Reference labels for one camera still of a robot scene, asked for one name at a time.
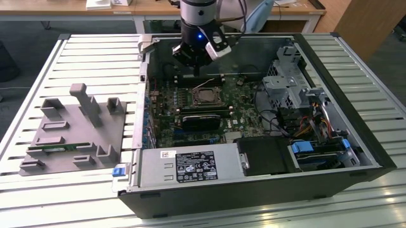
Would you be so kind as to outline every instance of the slotted metal surface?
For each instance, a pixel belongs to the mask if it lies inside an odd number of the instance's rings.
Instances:
[[[305,39],[311,41],[398,170],[372,182],[356,184],[328,199],[149,220],[136,218],[112,193],[111,169],[18,176],[18,165],[42,116],[37,107],[45,97],[57,97],[64,104],[76,104],[66,94],[73,82],[88,84],[88,93],[94,95],[97,101],[105,101],[113,95],[129,102],[121,156],[123,162],[129,161],[140,89],[140,62],[129,56],[137,54],[137,35],[73,35],[68,41],[56,44],[0,144],[4,153],[0,161],[0,227],[360,228],[404,225],[403,107],[336,38],[322,34],[305,35]],[[311,71],[308,74],[318,84],[315,74]]]

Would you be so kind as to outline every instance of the power supply label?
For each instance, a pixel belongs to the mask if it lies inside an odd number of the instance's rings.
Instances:
[[[216,160],[212,151],[176,154],[179,183],[216,180]]]

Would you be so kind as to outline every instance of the gray carpet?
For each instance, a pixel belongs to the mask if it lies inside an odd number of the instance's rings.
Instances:
[[[44,30],[40,22],[0,22],[0,40],[2,41],[20,69],[18,77],[0,88],[30,87],[42,64],[61,33],[117,34],[135,33],[131,21],[70,21],[52,22],[50,30]],[[406,43],[390,35],[368,61],[368,66],[406,104]],[[22,103],[28,89],[0,90],[4,97],[0,102],[0,139],[2,138],[14,114]]]

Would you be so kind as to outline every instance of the circuit board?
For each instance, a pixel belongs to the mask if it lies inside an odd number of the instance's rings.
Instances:
[[[156,132],[156,146],[173,147],[181,143],[205,141],[209,144],[227,143],[225,133],[237,133],[240,137],[264,135],[261,121],[252,104],[253,85],[257,82],[244,83],[239,76],[225,76],[220,87],[199,87],[200,91],[215,91],[216,96],[203,98],[195,96],[196,89],[177,88],[168,81],[159,87],[159,93],[152,98],[152,113]],[[219,129],[204,132],[184,132],[180,126],[177,108],[196,107],[199,105],[231,105],[231,118],[221,118]]]

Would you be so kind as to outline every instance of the blue tab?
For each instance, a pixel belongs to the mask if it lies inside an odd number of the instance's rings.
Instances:
[[[124,177],[125,176],[125,167],[113,168],[113,177]]]
[[[343,140],[342,140],[342,143],[343,143],[344,148],[348,150],[350,147],[351,147],[348,140],[347,140],[347,139],[343,139]]]
[[[299,152],[314,151],[310,141],[295,142],[293,145],[297,147]]]
[[[291,151],[292,151],[292,153],[297,153],[299,152],[299,148],[297,148],[297,146],[295,144],[291,145]]]

